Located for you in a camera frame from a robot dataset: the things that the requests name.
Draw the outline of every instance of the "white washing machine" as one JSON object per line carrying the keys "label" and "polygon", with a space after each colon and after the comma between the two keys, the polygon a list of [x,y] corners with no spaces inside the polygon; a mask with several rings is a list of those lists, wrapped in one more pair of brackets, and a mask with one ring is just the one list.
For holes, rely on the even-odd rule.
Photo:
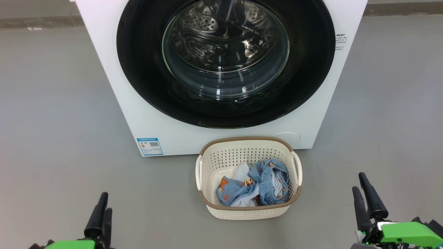
{"label": "white washing machine", "polygon": [[367,0],[77,0],[143,156],[312,148]]}

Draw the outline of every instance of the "gray floor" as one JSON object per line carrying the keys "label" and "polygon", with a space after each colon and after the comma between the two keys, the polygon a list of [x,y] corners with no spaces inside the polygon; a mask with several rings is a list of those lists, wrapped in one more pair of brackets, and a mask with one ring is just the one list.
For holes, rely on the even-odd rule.
{"label": "gray floor", "polygon": [[365,171],[396,221],[443,222],[443,16],[364,18],[299,200],[279,218],[213,218],[196,156],[142,158],[83,28],[0,33],[0,241],[77,239],[102,191],[123,248],[335,248],[354,242]]}

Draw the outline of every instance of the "laundry basket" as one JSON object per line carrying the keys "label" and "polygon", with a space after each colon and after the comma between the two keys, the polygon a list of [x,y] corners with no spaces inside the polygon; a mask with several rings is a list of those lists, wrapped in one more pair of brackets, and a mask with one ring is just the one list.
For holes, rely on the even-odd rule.
{"label": "laundry basket", "polygon": [[[215,190],[224,175],[232,178],[244,161],[252,166],[266,159],[277,159],[288,168],[289,201],[255,207],[229,207],[218,201]],[[225,220],[258,220],[277,217],[288,210],[300,195],[303,174],[299,157],[285,141],[275,137],[235,137],[212,141],[202,149],[195,164],[195,180],[200,197],[213,216]]]}

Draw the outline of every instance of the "black door rim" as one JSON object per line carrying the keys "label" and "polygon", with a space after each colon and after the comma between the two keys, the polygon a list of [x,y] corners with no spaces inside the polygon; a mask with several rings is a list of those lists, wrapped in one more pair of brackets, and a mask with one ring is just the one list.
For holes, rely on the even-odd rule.
{"label": "black door rim", "polygon": [[300,107],[321,86],[332,65],[335,53],[332,18],[320,0],[251,1],[279,18],[291,46],[285,68],[261,92],[244,99],[208,100],[174,78],[163,60],[161,41],[170,20],[194,2],[180,0],[127,3],[117,30],[117,53],[130,84],[164,114],[208,128],[260,125]]}

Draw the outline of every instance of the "clothing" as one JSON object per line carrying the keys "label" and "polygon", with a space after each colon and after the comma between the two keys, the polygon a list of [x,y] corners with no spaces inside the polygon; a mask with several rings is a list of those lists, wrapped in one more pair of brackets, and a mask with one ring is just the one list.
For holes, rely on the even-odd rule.
{"label": "clothing", "polygon": [[259,185],[263,205],[285,203],[289,200],[289,175],[284,164],[276,159],[257,162],[248,175]]}
{"label": "clothing", "polygon": [[251,169],[242,162],[233,179],[221,179],[215,194],[224,206],[257,206],[257,196],[262,205],[273,205],[289,200],[288,183],[288,170],[276,159],[257,162]]}
{"label": "clothing", "polygon": [[256,206],[253,198],[258,192],[257,184],[243,186],[242,182],[223,176],[215,194],[224,206]]}
{"label": "clothing", "polygon": [[242,162],[239,166],[237,166],[237,170],[235,171],[234,177],[237,181],[244,182],[249,179],[249,166],[247,162]]}

